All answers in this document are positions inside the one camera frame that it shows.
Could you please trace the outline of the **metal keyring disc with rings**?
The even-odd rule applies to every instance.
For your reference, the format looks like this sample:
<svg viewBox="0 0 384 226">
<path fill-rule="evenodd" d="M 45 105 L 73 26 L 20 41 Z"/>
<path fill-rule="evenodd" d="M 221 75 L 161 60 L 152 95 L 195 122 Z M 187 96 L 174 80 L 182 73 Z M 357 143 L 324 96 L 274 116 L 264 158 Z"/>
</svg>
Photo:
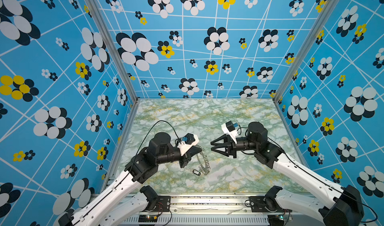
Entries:
<svg viewBox="0 0 384 226">
<path fill-rule="evenodd" d="M 197 155 L 199 162 L 199 172 L 206 176 L 210 173 L 211 167 L 209 164 L 208 156 L 205 154 L 204 149 L 201 148 L 201 150 L 202 151 Z"/>
</svg>

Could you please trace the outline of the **black key tag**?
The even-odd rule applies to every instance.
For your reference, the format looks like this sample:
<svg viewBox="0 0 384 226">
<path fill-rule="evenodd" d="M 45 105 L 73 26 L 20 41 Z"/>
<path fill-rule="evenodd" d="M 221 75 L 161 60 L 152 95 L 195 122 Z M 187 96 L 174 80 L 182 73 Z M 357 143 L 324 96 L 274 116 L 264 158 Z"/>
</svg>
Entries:
<svg viewBox="0 0 384 226">
<path fill-rule="evenodd" d="M 193 174 L 197 175 L 197 176 L 200 176 L 201 175 L 201 172 L 198 171 L 198 170 L 193 170 Z"/>
</svg>

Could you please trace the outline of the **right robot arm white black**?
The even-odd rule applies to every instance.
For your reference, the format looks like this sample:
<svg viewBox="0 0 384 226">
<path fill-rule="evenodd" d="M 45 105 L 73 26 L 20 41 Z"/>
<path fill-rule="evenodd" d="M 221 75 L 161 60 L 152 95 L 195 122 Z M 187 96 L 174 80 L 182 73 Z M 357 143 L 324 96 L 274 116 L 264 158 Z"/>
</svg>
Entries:
<svg viewBox="0 0 384 226">
<path fill-rule="evenodd" d="M 365 215 L 360 192 L 351 185 L 342 187 L 313 172 L 289 156 L 268 137 L 260 122 L 251 122 L 240 137 L 236 125 L 222 125 L 224 134 L 211 141 L 211 150 L 226 157 L 253 151 L 259 163 L 295 181 L 311 196 L 306 197 L 273 186 L 265 194 L 261 206 L 268 211 L 291 210 L 322 222 L 326 226 L 358 226 Z"/>
</svg>

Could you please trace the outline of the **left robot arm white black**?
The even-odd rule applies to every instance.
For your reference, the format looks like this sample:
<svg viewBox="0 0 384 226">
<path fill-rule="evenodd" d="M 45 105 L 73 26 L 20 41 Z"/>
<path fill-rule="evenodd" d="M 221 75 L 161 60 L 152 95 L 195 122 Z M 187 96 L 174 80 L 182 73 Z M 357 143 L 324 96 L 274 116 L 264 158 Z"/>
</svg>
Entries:
<svg viewBox="0 0 384 226">
<path fill-rule="evenodd" d="M 104 191 L 73 215 L 58 219 L 60 226 L 117 226 L 130 216 L 156 205 L 158 194 L 144 186 L 158 172 L 159 165 L 179 163 L 184 168 L 202 150 L 199 138 L 188 133 L 173 146 L 167 133 L 157 133 L 125 166 L 125 169 Z"/>
</svg>

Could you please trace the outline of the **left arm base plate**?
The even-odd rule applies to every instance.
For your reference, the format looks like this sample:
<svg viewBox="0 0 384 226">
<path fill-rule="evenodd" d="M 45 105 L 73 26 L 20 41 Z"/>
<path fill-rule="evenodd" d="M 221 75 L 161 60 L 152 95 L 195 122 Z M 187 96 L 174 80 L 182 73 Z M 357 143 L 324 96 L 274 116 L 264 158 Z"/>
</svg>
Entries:
<svg viewBox="0 0 384 226">
<path fill-rule="evenodd" d="M 158 196 L 155 199 L 151 199 L 147 207 L 143 212 L 158 212 L 165 213 L 170 211 L 171 197 L 170 196 Z"/>
</svg>

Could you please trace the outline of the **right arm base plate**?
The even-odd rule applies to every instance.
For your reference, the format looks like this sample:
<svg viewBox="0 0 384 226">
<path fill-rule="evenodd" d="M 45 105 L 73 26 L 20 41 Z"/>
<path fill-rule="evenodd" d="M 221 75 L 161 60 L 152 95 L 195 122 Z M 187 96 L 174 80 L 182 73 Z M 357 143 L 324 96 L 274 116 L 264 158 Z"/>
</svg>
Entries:
<svg viewBox="0 0 384 226">
<path fill-rule="evenodd" d="M 275 200 L 262 196 L 251 196 L 245 201 L 253 213 L 291 213 L 292 210 L 281 208 Z"/>
</svg>

